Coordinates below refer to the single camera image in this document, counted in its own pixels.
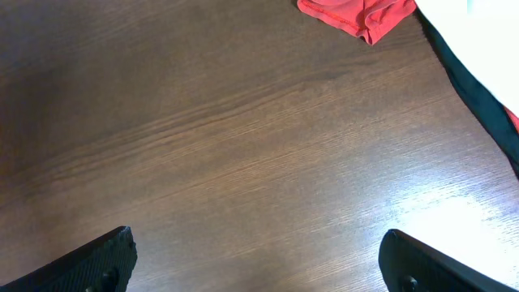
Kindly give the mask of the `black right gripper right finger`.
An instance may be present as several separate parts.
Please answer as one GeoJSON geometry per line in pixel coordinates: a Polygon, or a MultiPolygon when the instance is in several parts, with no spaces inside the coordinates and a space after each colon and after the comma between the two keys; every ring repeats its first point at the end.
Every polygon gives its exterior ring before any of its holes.
{"type": "Polygon", "coordinates": [[[384,235],[378,263],[390,292],[517,292],[396,229],[384,235]]]}

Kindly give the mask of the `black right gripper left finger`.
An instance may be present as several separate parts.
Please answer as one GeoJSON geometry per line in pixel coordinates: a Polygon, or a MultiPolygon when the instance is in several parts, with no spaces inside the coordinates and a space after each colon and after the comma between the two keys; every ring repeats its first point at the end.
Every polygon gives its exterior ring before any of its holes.
{"type": "Polygon", "coordinates": [[[119,226],[1,287],[1,292],[125,292],[137,261],[131,228],[119,226]]]}

